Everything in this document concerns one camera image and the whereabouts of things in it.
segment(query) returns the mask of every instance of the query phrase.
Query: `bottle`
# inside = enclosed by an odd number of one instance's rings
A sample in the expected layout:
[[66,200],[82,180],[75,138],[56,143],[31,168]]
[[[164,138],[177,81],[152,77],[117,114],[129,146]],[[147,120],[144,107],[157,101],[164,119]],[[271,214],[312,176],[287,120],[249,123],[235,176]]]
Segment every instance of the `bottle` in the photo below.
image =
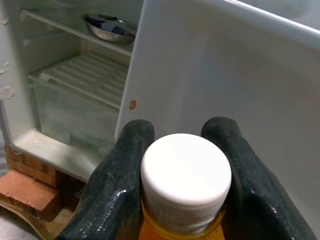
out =
[[219,239],[232,174],[216,145],[192,134],[164,136],[146,150],[140,171],[139,240]]

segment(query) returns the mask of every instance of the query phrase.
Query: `refrigerator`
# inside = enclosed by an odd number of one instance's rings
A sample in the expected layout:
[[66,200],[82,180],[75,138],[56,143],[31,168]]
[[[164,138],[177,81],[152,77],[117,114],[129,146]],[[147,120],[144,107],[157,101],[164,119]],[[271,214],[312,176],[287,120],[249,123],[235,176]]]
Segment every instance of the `refrigerator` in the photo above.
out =
[[[282,2],[1,0],[5,143],[87,181],[131,120],[158,139],[229,117],[320,238],[320,31]],[[134,43],[93,36],[83,14],[137,25]]]

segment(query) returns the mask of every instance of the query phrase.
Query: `floor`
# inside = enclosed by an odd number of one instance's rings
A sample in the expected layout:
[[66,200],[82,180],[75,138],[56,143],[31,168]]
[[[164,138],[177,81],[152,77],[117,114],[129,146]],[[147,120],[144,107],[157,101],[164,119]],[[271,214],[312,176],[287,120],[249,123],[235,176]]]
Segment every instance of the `floor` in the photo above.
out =
[[[0,177],[9,170],[0,130]],[[0,206],[0,240],[40,240],[36,232],[24,220]]]

